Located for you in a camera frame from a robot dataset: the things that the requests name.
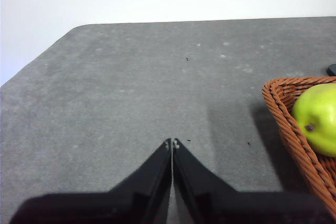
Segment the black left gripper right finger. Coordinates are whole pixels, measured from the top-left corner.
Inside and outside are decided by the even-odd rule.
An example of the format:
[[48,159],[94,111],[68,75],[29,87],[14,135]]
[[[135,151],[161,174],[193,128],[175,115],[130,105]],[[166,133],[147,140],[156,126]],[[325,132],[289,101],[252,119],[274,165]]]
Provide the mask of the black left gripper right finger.
[[174,181],[195,223],[334,223],[321,200],[294,192],[238,192],[173,140]]

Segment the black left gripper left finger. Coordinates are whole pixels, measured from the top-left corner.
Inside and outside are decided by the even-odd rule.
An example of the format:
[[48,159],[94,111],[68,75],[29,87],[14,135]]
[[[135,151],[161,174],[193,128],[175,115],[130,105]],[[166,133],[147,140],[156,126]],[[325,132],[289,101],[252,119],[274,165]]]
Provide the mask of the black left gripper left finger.
[[165,140],[110,191],[30,198],[11,223],[165,223],[171,190],[171,140]]

